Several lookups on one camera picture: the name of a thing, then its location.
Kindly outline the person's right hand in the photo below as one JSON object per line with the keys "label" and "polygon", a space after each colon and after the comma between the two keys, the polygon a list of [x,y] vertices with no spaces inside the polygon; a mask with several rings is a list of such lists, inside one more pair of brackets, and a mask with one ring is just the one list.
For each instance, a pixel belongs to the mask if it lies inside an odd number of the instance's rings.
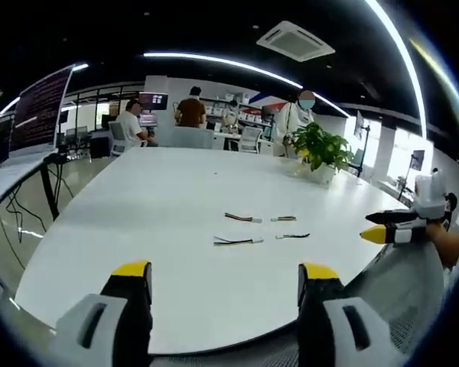
{"label": "person's right hand", "polygon": [[426,226],[430,241],[437,249],[439,258],[445,268],[452,268],[459,260],[459,233],[449,232],[437,221],[431,221]]}

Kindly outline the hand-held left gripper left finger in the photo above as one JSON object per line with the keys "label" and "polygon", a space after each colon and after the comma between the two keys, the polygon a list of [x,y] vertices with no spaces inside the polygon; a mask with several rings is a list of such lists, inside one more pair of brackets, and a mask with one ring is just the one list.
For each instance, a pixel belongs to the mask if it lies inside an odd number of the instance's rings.
{"label": "hand-held left gripper left finger", "polygon": [[121,265],[58,319],[48,350],[55,365],[149,366],[151,302],[151,262]]}

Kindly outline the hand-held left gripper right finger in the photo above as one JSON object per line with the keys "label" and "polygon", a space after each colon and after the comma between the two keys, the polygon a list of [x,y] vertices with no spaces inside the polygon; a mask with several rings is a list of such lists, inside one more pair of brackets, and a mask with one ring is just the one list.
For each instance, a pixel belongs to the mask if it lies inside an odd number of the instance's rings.
{"label": "hand-held left gripper right finger", "polygon": [[300,366],[402,366],[389,325],[362,298],[350,297],[335,271],[298,266]]}

